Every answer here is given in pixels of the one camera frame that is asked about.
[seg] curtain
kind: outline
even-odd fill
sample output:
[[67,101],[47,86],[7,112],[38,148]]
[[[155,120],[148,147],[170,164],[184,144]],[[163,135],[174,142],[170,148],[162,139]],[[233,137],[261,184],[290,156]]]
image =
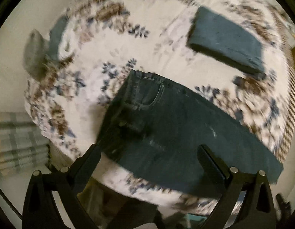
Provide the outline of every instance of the curtain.
[[27,113],[0,112],[0,177],[45,164],[48,144]]

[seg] striped border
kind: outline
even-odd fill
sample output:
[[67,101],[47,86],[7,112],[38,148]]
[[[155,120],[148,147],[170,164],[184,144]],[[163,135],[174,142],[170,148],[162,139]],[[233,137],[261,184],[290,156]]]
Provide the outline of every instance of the striped border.
[[272,6],[269,6],[268,8],[270,12],[272,13],[278,32],[281,36],[282,48],[283,48],[284,55],[287,59],[288,72],[289,72],[289,87],[288,87],[289,108],[288,108],[288,113],[286,116],[286,123],[285,123],[282,142],[279,149],[275,151],[275,157],[279,160],[280,163],[283,164],[287,157],[289,149],[291,147],[292,137],[293,137],[294,129],[295,129],[295,67],[294,67],[294,59],[289,49],[289,45],[287,43],[285,26],[278,18],[276,14],[276,10]]

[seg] dark green object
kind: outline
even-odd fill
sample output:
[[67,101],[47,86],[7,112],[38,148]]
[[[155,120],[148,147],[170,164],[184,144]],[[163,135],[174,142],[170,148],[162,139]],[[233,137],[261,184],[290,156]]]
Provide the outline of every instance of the dark green object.
[[60,17],[55,26],[50,31],[50,42],[49,42],[49,49],[47,55],[50,57],[51,60],[58,61],[58,46],[62,39],[62,34],[68,24],[67,16],[63,15]]
[[271,183],[283,169],[246,127],[199,94],[155,73],[130,72],[107,110],[97,139],[110,159],[151,182],[142,188],[155,189],[154,183],[219,198],[197,160],[202,144],[228,167],[252,174],[264,170]]
[[188,45],[245,73],[264,72],[261,43],[239,25],[205,7],[197,11]]

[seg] floral pattern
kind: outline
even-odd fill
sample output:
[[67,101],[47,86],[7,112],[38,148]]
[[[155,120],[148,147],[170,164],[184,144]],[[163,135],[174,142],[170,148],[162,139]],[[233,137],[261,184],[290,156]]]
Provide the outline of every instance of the floral pattern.
[[[265,74],[244,74],[187,47],[201,4],[263,43]],[[49,63],[40,83],[29,78],[25,98],[43,135],[71,159],[95,142],[110,101],[130,70],[141,68],[199,93],[284,162],[295,119],[293,59],[277,12],[264,0],[76,0],[65,13],[69,24],[61,43],[75,46],[73,53]],[[217,204],[135,177],[104,155],[95,174],[126,196],[188,213],[208,215]]]

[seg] plaid fabric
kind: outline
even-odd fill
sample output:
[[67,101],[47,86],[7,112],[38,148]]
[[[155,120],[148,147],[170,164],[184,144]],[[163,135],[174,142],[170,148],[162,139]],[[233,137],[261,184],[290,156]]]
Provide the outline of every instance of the plaid fabric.
[[48,143],[26,113],[0,112],[0,176],[46,163]]

